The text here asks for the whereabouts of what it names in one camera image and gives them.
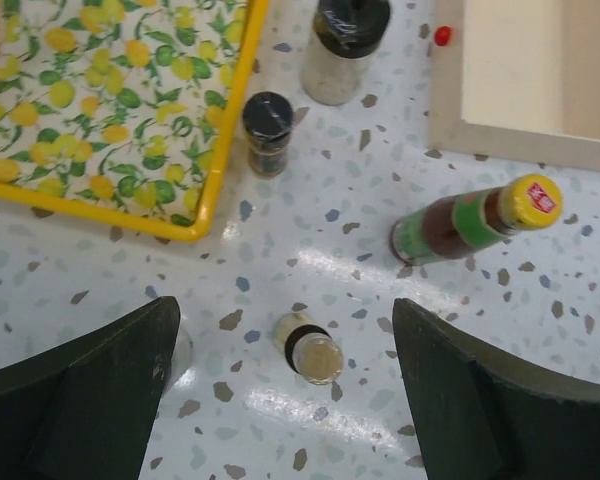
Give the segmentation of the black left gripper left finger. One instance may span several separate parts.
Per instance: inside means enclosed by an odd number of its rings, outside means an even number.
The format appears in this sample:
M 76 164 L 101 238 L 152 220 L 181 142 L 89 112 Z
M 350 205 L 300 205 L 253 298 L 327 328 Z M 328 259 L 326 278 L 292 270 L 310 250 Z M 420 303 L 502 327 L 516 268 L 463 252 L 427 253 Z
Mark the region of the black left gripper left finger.
M 159 297 L 0 369 L 0 479 L 138 478 L 179 325 Z

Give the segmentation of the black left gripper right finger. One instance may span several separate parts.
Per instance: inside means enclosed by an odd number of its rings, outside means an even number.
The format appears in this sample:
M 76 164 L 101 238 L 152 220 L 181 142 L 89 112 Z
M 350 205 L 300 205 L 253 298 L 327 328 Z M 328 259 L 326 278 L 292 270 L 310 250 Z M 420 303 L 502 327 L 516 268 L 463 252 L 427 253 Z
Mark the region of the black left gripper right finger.
M 525 361 L 410 299 L 398 360 L 430 479 L 600 479 L 600 384 Z

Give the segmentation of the sauce bottle green label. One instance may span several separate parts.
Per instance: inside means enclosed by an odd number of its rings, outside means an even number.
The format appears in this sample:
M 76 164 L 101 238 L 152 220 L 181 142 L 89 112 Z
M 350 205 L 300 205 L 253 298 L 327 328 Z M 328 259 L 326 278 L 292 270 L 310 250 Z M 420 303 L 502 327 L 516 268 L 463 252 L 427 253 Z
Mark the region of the sauce bottle green label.
M 563 204 L 553 180 L 525 175 L 497 188 L 440 198 L 402 217 L 391 228 L 389 245 L 409 266 L 458 260 L 520 232 L 552 226 Z

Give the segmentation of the small dark spice jar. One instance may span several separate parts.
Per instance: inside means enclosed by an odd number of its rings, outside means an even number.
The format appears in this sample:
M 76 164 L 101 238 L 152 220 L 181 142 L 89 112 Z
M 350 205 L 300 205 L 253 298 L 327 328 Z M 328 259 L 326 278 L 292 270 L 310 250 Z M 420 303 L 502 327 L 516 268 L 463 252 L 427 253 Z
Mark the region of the small dark spice jar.
M 280 174 L 287 165 L 287 148 L 294 127 L 291 103 L 276 92 L 258 92 L 246 102 L 242 124 L 252 170 L 266 178 Z

